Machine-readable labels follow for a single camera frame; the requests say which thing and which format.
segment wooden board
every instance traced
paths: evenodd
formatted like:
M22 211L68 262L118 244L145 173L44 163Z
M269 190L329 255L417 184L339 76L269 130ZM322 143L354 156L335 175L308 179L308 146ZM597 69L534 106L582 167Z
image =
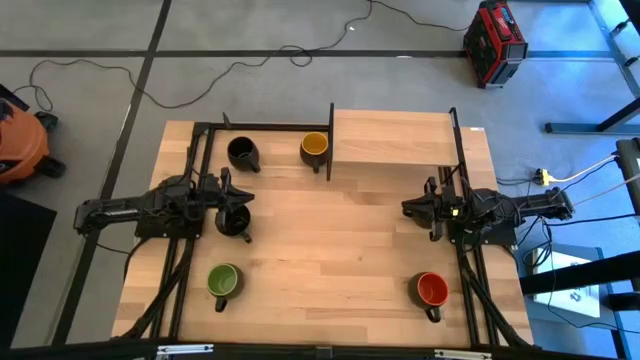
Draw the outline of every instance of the wooden board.
M334 162L458 164L448 113L335 110Z
M182 172L193 123L169 122L152 185ZM231 168L232 183L256 194L249 203L254 242L220 235L209 212L196 242L180 339L193 341L369 346L469 346L454 248L432 243L427 230L402 216L399 202L420 195L435 167L334 163L314 175L299 159L302 132L217 131L210 171L229 166L227 143L248 136L258 146L262 171ZM484 131L463 130L465 154L482 153L469 166L472 184L495 177ZM157 292L167 241L152 239L133 257L113 334L126 331ZM527 340L531 333L512 258L484 247L496 304ZM223 313L206 289L211 267L231 262L246 275L243 293ZM451 295L443 321L430 323L406 296L420 271L444 276ZM481 308L478 324L486 339ZM171 301L165 309L167 333Z

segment concrete floor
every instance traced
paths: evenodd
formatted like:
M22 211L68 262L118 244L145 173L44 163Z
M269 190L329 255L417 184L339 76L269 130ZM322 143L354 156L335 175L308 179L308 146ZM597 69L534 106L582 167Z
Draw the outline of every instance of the concrete floor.
M602 0L599 4L605 19L614 26L623 15L616 8L619 4L611 2ZM0 31L5 36L0 39L0 49L146 49L161 3L55 0L45 6L35 1L4 0ZM422 21L463 28L478 1L387 3ZM587 5L517 2L511 8L530 50L607 50ZM322 46L335 41L346 20L365 12L362 0L176 1L160 49L274 49L288 43ZM24 19L39 26L22 25ZM355 23L353 28L339 49L457 50L464 34L419 27L380 6L374 7L368 21ZM635 51L633 45L625 49ZM25 84L38 60L0 58L2 83L10 88ZM183 102L198 95L211 78L236 60L255 63L261 59L156 59L146 90L167 104ZM126 66L134 74L142 63L140 58L97 61ZM50 341L83 241L71 228L72 216L77 204L96 197L100 190L132 93L124 73L87 65L46 66L37 73L36 82L48 90L56 105L54 112L61 118L51 147L69 171L62 179L38 178L18 190L28 200L57 210L58 218L22 314L16 347ZM162 110L143 100L114 197L147 189L166 120L221 121L225 111L236 122L326 122L332 101L339 108L380 110L439 112L455 106L463 126L487 129L496 173L502 178L520 178L538 167L564 176L605 157L613 151L616 137L549 136L542 133L542 126L548 121L600 121L633 99L617 65L602 59L527 60L502 90L480 90L474 82L464 59L316 58L310 66L298 68L288 59L275 58L262 68L238 67L189 108ZM20 95L35 105L30 90ZM570 196L577 201L620 181L619 171L609 166L573 187ZM502 190L524 195L526 186ZM628 213L632 208L620 189L578 211L576 219L587 219ZM128 250L132 228L108 228L101 243ZM638 250L640 240L638 225L632 219L557 228L554 235L559 243L600 246L606 256ZM542 234L534 232L527 243L541 241ZM122 255L97 250L70 341L109 337L123 262ZM616 284L616 289L627 290L625 286ZM536 342L545 348L614 355L603 330L580 333L568 325L545 322L532 326ZM625 314L624 326L639 329L640 316ZM561 343L550 338L550 329L563 331L574 340ZM640 337L629 339L635 343L635 354L640 354Z

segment red case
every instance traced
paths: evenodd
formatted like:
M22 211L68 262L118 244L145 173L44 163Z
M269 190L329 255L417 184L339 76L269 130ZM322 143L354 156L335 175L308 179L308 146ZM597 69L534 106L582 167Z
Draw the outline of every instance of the red case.
M478 87L502 87L526 58L528 44L504 1L483 1L464 36Z

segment wooden tabletop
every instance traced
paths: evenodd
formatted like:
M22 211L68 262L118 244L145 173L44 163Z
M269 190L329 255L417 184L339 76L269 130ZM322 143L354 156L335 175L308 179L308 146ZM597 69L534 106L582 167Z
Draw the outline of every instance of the wooden tabletop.
M193 122L167 123L152 184L184 169ZM256 195L248 204L253 243L219 234L209 211L196 242L179 338L193 341L469 347L454 247L402 215L400 201L421 195L437 169L426 165L334 162L332 179L313 174L298 149L304 133L217 131L210 171L228 166L232 183ZM228 142L248 136L260 150L259 174L229 165ZM496 188L486 135L463 128L469 177L475 188ZM167 239L151 239L132 258L113 335L128 330L156 295ZM518 333L531 331L515 264L502 248L484 246L492 297ZM245 273L244 291L223 313L206 280L216 264L230 262ZM448 282L443 320L429 322L409 302L407 280L433 271ZM162 333L168 332L172 298ZM476 299L480 337L487 335Z

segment mug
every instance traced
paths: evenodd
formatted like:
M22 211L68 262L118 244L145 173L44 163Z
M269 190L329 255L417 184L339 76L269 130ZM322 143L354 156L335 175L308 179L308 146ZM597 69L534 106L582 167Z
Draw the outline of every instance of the mug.
M440 322L440 306L449 297L449 286L442 276L432 272L415 274L409 280L408 292L411 302L424 309L431 322Z
M249 222L251 222L251 213L244 205L233 212L226 209L219 210L215 218L216 228L220 233L227 236L240 234L247 244L252 241L251 236L246 232Z
M318 132L308 133L300 143L300 157L302 162L313 167L315 174L320 172L320 166L329 159L329 139Z
M238 170L260 172L260 152L248 137L240 136L231 140L227 146L227 156L231 165Z
M216 297L216 312L223 312L227 302L240 294L244 286L242 270L233 264L220 264L209 271L207 288Z

